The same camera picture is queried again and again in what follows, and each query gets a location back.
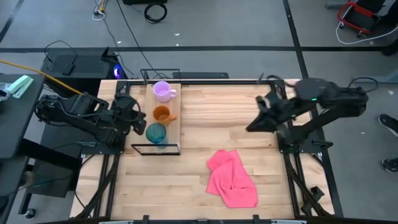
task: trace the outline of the mug handle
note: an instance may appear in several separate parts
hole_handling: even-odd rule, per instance
[[[176,97],[177,96],[177,91],[176,90],[170,90],[171,92],[171,97]]]

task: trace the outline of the wooden table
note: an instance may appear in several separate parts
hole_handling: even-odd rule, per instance
[[[112,102],[114,80],[103,80],[99,98]],[[293,218],[283,155],[275,134],[248,133],[245,127],[257,116],[257,95],[270,91],[268,85],[182,85],[181,156],[140,156],[131,148],[136,134],[126,140],[120,158],[112,219],[252,219]],[[131,95],[145,111],[146,87],[132,86]],[[289,97],[294,95],[287,89]],[[306,123],[310,115],[299,116],[295,124]],[[246,172],[259,196],[256,208],[227,208],[221,197],[205,192],[210,170],[206,161],[219,149],[238,150]],[[322,166],[310,155],[301,154],[307,187],[318,186],[325,193],[320,200],[333,213]],[[102,155],[88,161],[80,172],[76,192],[84,204],[98,187]],[[296,187],[298,202],[301,193]],[[104,214],[104,193],[101,214]],[[71,217],[83,208],[75,199]]]

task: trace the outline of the gray floor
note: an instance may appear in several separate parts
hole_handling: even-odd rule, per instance
[[[17,0],[0,2],[0,30],[16,4]],[[335,37],[336,11],[326,10],[325,1],[289,0],[289,4],[301,46],[345,47]],[[0,42],[0,49],[42,48],[58,39],[73,47],[113,47],[104,23],[91,20],[93,7],[93,0],[25,0]],[[122,4],[122,7],[141,46],[294,46],[280,0],[169,0],[166,20],[155,25],[148,24],[129,6]],[[136,46],[115,0],[109,0],[106,21],[116,41],[120,41],[120,47]],[[352,30],[339,32],[345,41],[357,40]],[[393,40],[392,36],[356,46],[383,46]],[[136,76],[140,69],[149,68],[139,52],[122,52],[121,55]],[[262,72],[282,78],[302,77],[294,51],[173,51],[146,52],[146,55],[155,68],[228,72],[231,78],[257,78]],[[303,56],[310,77],[325,78],[343,86],[354,77],[385,76],[398,68],[398,56],[384,57],[379,52],[304,52]],[[40,68],[44,54],[1,53],[0,58]],[[0,72],[26,71],[0,65]],[[397,139],[376,119],[381,113],[397,114],[397,96],[398,87],[381,85],[369,94],[365,114],[338,120],[324,128],[326,139],[335,143],[330,157],[346,217],[398,221],[398,175],[385,172],[379,165],[381,159],[398,156]],[[32,118],[26,137],[39,142],[42,132],[34,130],[43,128]],[[8,223],[49,222],[68,217],[72,194],[67,198],[34,196],[31,207],[38,210],[37,216],[26,220],[16,215],[22,193],[18,194]]]

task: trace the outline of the wooden tray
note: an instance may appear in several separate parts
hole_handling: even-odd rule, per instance
[[[147,85],[146,89],[146,99],[145,99],[145,109],[143,112],[146,113],[145,120],[147,121],[148,128],[151,124],[155,123],[152,111],[155,107],[164,105],[170,109],[170,113],[177,117],[176,120],[172,121],[167,127],[167,140],[168,144],[177,144],[178,148],[175,146],[167,146],[165,148],[157,147],[152,142],[148,141],[145,133],[142,136],[135,136],[132,144],[152,144],[153,146],[135,146],[142,154],[144,153],[170,153],[178,152],[180,149],[180,138],[181,138],[181,84],[170,84],[172,90],[177,91],[177,96],[172,98],[166,103],[161,103],[156,100],[155,94],[152,91],[154,85]]]

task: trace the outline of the pink cloth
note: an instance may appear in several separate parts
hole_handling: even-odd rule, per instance
[[[243,168],[236,150],[219,150],[207,161],[211,176],[206,192],[220,195],[228,208],[254,208],[257,189]]]

